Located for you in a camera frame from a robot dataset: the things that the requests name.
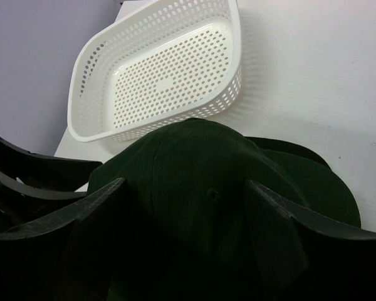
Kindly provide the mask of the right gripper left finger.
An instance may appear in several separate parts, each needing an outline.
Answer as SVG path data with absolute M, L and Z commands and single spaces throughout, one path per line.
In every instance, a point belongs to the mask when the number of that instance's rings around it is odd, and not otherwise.
M 106 300 L 125 179 L 0 233 L 0 300 Z

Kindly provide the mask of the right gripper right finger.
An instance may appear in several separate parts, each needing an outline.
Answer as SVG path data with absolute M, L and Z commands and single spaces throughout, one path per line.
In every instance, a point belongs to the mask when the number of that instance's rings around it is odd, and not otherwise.
M 268 300 L 376 300 L 376 232 L 246 181 L 244 204 Z

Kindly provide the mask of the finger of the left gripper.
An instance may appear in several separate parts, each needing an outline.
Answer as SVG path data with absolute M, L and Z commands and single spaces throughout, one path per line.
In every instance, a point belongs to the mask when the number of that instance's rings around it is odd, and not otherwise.
M 102 163 L 36 154 L 0 137 L 0 172 L 40 189 L 76 191 Z
M 85 192 L 31 187 L 0 172 L 0 232 L 46 216 L 85 196 Z

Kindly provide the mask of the dark green baseball cap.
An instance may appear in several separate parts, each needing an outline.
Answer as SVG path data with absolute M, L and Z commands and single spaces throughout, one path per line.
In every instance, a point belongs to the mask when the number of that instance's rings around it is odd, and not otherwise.
M 244 184 L 360 227 L 348 186 L 327 167 L 265 150 L 210 120 L 166 125 L 95 169 L 89 192 L 128 182 L 109 300 L 263 300 Z

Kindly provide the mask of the black baseball cap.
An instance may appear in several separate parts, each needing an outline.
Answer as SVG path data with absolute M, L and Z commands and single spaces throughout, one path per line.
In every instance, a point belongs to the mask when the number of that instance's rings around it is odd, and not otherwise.
M 330 169 L 328 163 L 321 156 L 319 156 L 316 152 L 312 151 L 311 149 L 303 147 L 302 145 L 294 144 L 292 142 L 287 142 L 283 140 L 268 139 L 263 137 L 246 138 L 254 142 L 258 147 L 262 149 L 268 151 L 278 151 L 293 154 L 317 162 Z

